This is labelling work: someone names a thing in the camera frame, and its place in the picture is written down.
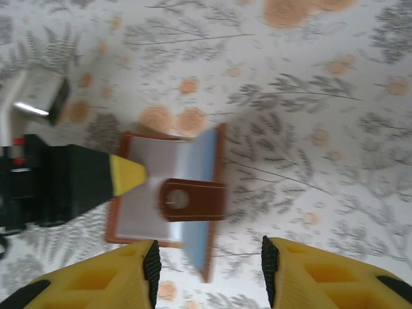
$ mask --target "brown leather card holder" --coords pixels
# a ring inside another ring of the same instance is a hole
[[[227,186],[170,178],[159,192],[159,209],[165,219],[177,221],[218,221],[225,217]]]

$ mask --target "floral patterned fabric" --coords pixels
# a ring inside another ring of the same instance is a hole
[[[195,136],[228,123],[227,219],[203,284],[162,248],[158,308],[268,308],[262,237],[359,259],[412,283],[412,2],[0,0],[0,79],[67,73],[53,145],[115,153],[138,125]],[[0,298],[112,250],[108,206],[29,227],[0,261]]]

